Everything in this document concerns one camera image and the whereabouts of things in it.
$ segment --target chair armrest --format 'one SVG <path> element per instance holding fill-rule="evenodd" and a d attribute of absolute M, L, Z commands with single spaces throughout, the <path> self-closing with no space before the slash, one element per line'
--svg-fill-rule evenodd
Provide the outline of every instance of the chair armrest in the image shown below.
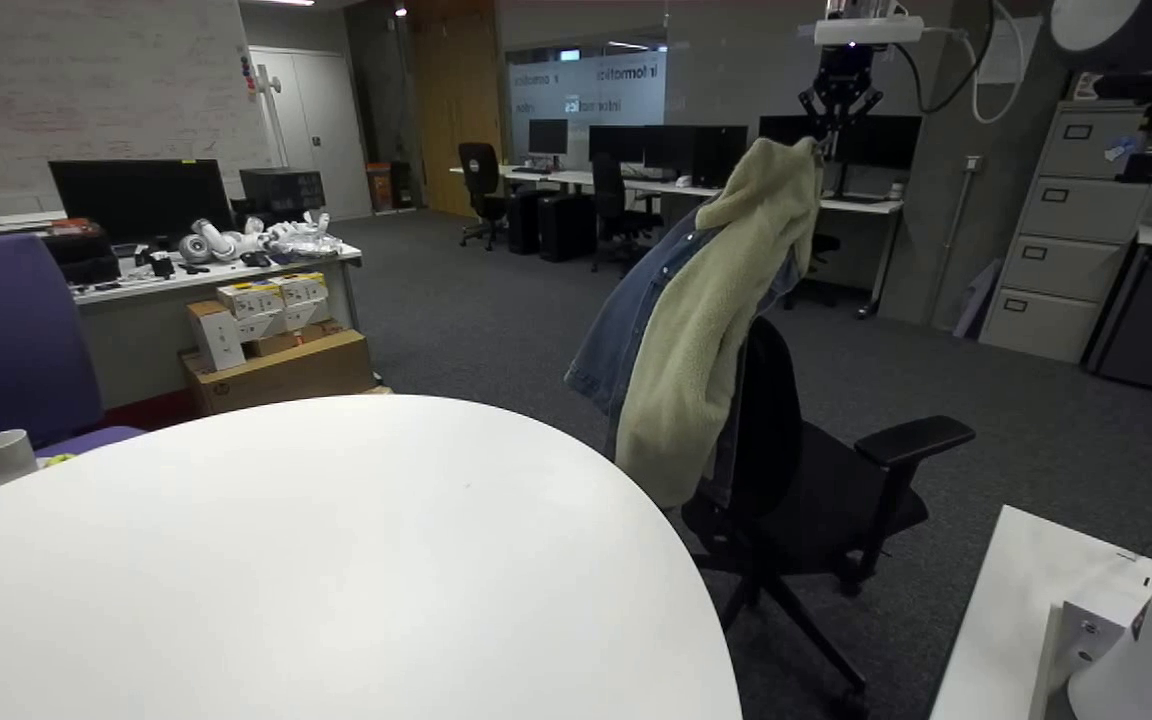
<path fill-rule="evenodd" d="M 865 435 L 857 450 L 887 472 L 901 462 L 921 462 L 927 456 L 939 456 L 971 439 L 976 433 L 970 422 L 951 417 L 925 417 L 925 419 L 908 419 L 908 422 Z"/>

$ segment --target gray filing cabinet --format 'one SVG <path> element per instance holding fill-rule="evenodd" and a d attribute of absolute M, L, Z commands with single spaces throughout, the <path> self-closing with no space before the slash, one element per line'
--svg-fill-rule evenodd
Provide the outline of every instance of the gray filing cabinet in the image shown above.
<path fill-rule="evenodd" d="M 1136 126 L 1131 102 L 1055 107 L 979 343 L 1082 363 L 1149 199 L 1109 159 Z"/>

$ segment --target cabinet drawer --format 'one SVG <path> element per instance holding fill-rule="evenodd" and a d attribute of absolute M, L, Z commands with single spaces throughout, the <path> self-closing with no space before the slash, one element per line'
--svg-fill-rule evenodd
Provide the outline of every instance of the cabinet drawer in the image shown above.
<path fill-rule="evenodd" d="M 1036 178 L 1018 232 L 1130 245 L 1139 226 L 1146 199 L 1149 183 Z"/>
<path fill-rule="evenodd" d="M 1139 110 L 1131 102 L 1060 102 L 1041 154 L 1041 177 L 1114 178 L 1130 159 L 1109 159 L 1109 152 L 1136 131 Z"/>
<path fill-rule="evenodd" d="M 1018 237 L 1000 285 L 1101 303 L 1119 274 L 1124 257 L 1130 245 Z"/>
<path fill-rule="evenodd" d="M 1000 288 L 994 296 L 979 343 L 1082 363 L 1101 303 Z"/>

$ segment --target white round table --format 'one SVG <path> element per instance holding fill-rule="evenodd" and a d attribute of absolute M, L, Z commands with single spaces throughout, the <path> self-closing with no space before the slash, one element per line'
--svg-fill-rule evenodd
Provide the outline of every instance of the white round table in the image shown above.
<path fill-rule="evenodd" d="M 0 487 L 0 720 L 738 720 L 654 501 L 465 400 L 304 400 Z"/>

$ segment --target black office chair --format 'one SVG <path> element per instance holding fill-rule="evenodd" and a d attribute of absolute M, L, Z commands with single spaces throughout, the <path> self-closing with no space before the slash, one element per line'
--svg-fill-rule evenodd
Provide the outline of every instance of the black office chair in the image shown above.
<path fill-rule="evenodd" d="M 805 634 L 849 676 L 857 706 L 859 669 L 822 631 L 781 575 L 836 572 L 849 595 L 878 572 L 883 538 L 927 520 L 912 490 L 921 460 L 970 443 L 976 433 L 950 417 L 912 419 L 859 443 L 841 443 L 801 417 L 791 357 L 766 314 L 742 357 L 742 392 L 721 435 L 717 474 L 685 507 L 698 563 L 738 572 L 721 606 L 725 629 L 773 595 Z"/>
<path fill-rule="evenodd" d="M 460 145 L 460 172 L 465 172 L 468 204 L 483 220 L 460 237 L 460 247 L 468 241 L 483 241 L 493 252 L 497 237 L 504 232 L 504 214 L 508 214 L 508 196 L 499 188 L 497 146 L 493 145 Z"/>
<path fill-rule="evenodd" d="M 598 213 L 594 266 L 600 266 L 600 259 L 634 266 L 645 257 L 636 252 L 636 241 L 660 226 L 660 214 L 623 206 L 623 177 L 616 154 L 594 159 L 594 213 Z"/>

